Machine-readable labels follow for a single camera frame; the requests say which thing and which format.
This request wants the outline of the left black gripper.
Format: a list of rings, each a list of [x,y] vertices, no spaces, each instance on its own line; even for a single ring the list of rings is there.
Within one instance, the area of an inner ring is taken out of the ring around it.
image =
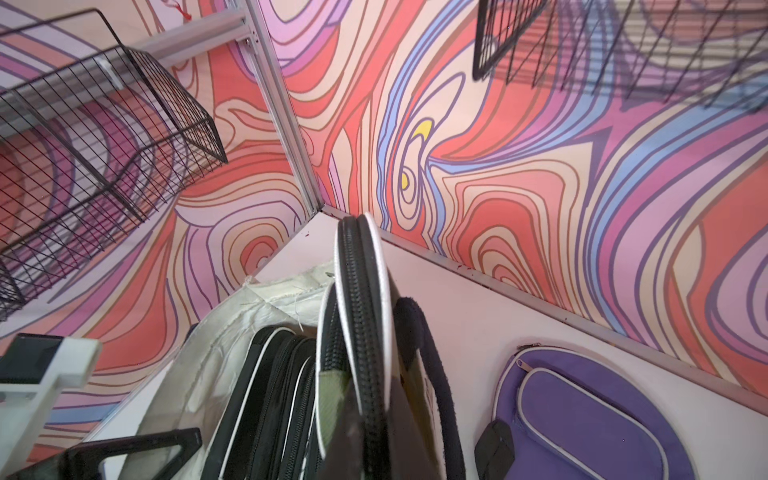
[[[101,351],[102,343],[94,339],[41,334],[13,338],[1,356],[3,477],[105,479],[105,462],[124,457],[124,468],[131,459],[139,461],[138,479],[172,479],[201,448],[199,428],[176,429],[81,443],[22,469],[61,392],[88,383]]]

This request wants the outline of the beige canvas tote bag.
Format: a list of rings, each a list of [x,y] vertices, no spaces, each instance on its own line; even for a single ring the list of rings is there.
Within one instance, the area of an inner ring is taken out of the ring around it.
[[[311,316],[319,311],[330,282],[328,264],[271,283],[248,281],[201,321],[181,348],[139,428],[140,433],[200,429],[201,449],[174,478],[202,478],[216,429],[257,331],[269,326],[316,326]],[[395,323],[399,349],[416,348],[434,390],[431,400],[440,476],[463,479],[466,466],[454,405],[425,315],[413,299],[402,298],[396,303]]]

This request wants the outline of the olive green paddle case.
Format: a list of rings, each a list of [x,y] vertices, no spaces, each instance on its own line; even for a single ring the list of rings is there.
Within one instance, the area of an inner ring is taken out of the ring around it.
[[[400,295],[372,215],[339,221],[318,320],[315,435],[322,479],[447,479],[451,394],[423,312]]]

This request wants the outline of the purple paddle case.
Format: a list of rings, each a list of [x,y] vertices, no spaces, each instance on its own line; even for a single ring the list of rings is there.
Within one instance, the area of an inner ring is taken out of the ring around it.
[[[474,449],[481,479],[694,479],[657,405],[617,369],[554,345],[518,348]]]

